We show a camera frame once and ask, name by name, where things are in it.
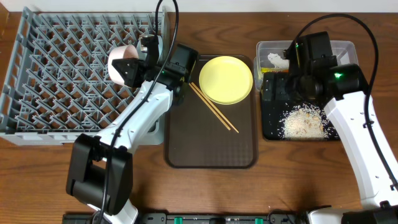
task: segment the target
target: yellow plate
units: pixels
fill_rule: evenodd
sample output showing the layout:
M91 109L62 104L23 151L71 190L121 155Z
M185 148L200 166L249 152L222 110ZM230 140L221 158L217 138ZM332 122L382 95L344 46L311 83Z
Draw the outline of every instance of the yellow plate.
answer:
M222 56L211 59L199 75L202 92L213 102L230 105L250 93L253 77L250 68L241 60Z

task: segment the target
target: pair of chopsticks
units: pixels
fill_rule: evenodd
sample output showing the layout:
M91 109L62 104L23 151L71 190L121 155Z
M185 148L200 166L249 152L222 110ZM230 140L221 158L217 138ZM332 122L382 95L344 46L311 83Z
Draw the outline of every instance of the pair of chopsticks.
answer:
M209 107L211 112L213 112L214 115L216 115L216 117L223 123L223 125L228 129L228 131L231 130L231 128L228 126L229 124L237 133L239 133L239 131L235 128L235 126L233 126L233 124L229 122L229 120L222 114L222 112L207 98L207 96L194 83L189 83L189 86L199 96L199 98L207 105L207 107Z

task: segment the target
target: clear plastic container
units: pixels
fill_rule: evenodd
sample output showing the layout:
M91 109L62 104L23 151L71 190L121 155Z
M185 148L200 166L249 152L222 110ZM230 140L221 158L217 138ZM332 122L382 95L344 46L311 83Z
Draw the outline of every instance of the clear plastic container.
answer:
M289 48L291 40L280 41L261 41L257 44L257 57L254 58L254 81L256 89L260 90L263 74L261 68L274 68L275 66L268 60L270 53L284 57L283 51ZM345 65L355 63L359 65L356 56L355 46L351 41L331 40L331 51L337 56L337 64Z

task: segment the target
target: wooden table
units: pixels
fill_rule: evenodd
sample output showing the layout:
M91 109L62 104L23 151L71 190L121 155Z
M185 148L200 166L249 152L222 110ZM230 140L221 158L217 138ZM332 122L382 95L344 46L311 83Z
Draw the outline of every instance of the wooden table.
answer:
M201 54L256 56L262 40L292 40L320 13L181 13L178 41ZM373 97L379 122L398 153L398 14L354 14L374 32L380 62ZM10 13L0 40L0 79L6 74L20 13ZM171 24L174 15L170 14ZM5 21L0 21L0 28ZM350 40L369 78L373 49L362 28L347 19L319 22L333 40ZM361 208L354 172L340 142L265 141L257 96L259 160L248 170L173 169L163 146L134 155L131 200L142 211L268 213L317 205ZM60 223L65 212L89 212L65 193L72 145L14 146L0 140L0 223Z

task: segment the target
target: dark gray placemat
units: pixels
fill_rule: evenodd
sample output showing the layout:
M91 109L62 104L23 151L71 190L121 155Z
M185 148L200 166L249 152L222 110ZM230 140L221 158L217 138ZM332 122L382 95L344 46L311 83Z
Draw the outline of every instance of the dark gray placemat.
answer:
M200 56L191 75L191 82L199 86L199 74L207 61L218 57ZM249 68L245 56L234 56ZM258 155L256 104L254 86L239 103L216 107L238 129L228 131L204 102L189 88L184 102L173 106L167 114L165 160L176 168L233 168L254 165Z

